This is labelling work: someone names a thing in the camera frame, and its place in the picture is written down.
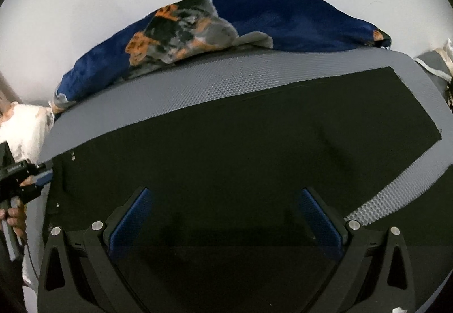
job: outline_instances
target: blue and orange fabric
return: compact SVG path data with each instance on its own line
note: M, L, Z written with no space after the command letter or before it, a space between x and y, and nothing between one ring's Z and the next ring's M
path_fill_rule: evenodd
M58 85L59 113L112 83L208 51L253 44L294 52L388 48L391 38L323 0L182 0L119 31L83 55Z

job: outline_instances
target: black fabric surface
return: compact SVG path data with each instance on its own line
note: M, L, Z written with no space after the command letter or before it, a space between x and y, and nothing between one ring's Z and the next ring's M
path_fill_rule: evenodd
M414 271L419 308L453 269L453 167L422 196L368 226L403 233Z
M150 309L290 312L332 270L295 192L346 216L437 140L391 68L211 101L54 158L43 231L87 228L147 186L155 206L119 268Z

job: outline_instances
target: gray mattress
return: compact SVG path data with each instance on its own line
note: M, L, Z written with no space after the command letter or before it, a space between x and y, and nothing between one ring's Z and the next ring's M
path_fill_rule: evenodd
M117 128L201 102L386 66L391 66L413 92L442 139L349 216L366 225L421 195L453 164L453 115L442 95L409 56L386 49L333 53L253 49L197 57L173 69L111 87L71 108L56 121L40 159L50 159ZM29 245L37 269L44 251L41 229L47 191L28 206Z

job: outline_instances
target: human hand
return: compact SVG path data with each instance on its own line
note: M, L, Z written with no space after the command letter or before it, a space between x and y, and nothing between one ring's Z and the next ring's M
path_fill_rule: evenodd
M0 220L4 220L6 217L5 210L0 210ZM27 215L25 213L24 205L22 201L17 202L17 208L8 209L8 219L6 222L13 227L14 232L19 238L22 238L24 241L27 241L26 233L26 224L25 220Z

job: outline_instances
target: folded blanket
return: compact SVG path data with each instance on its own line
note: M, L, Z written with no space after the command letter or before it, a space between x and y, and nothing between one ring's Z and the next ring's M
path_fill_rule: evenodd
M58 85L54 113L108 85L243 44L295 52L389 47L373 24L323 0L183 0L126 27L83 55Z

